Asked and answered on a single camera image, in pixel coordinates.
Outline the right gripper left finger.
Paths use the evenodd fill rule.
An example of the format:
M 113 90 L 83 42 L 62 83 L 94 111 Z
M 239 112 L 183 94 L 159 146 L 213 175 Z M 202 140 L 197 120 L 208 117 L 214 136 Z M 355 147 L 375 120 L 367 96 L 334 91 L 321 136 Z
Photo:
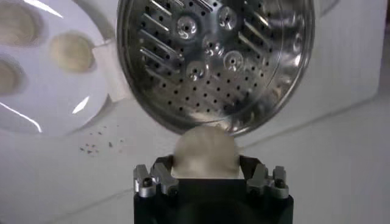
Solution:
M 175 197 L 179 191 L 179 180 L 171 174 L 174 164 L 173 155 L 159 157 L 150 170 L 145 164 L 136 165 L 133 170 L 133 187 L 141 198 L 151 198 L 158 193 Z

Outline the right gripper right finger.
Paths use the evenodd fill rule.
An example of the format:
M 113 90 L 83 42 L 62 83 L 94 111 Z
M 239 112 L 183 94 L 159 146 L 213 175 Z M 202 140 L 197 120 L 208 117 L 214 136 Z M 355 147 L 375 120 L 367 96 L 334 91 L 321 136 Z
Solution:
M 259 196 L 270 195 L 284 200 L 289 197 L 286 183 L 286 170 L 283 166 L 275 166 L 272 175 L 268 168 L 257 158 L 239 156 L 239 166 L 243 172 L 248 192 L 256 192 Z

